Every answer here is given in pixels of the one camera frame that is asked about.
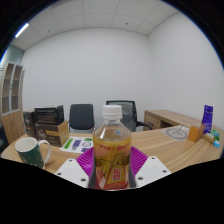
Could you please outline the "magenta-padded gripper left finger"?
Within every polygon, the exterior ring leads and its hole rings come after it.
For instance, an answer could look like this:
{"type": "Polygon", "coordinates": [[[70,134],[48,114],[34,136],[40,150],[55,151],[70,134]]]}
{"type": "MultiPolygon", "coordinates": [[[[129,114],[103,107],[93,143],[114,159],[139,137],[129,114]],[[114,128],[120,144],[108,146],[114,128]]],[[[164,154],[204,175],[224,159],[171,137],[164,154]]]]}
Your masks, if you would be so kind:
{"type": "Polygon", "coordinates": [[[94,188],[96,183],[94,150],[90,148],[76,159],[67,159],[55,175],[78,186],[94,188]]]}

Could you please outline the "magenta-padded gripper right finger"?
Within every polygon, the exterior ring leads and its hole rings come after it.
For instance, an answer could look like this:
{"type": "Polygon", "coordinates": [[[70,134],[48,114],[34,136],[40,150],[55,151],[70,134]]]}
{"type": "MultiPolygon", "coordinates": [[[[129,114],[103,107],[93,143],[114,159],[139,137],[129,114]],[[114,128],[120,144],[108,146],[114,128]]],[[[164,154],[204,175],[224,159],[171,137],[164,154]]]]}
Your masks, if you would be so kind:
{"type": "Polygon", "coordinates": [[[135,147],[131,149],[129,171],[131,188],[143,187],[170,174],[169,169],[156,156],[148,157],[135,147]]]}

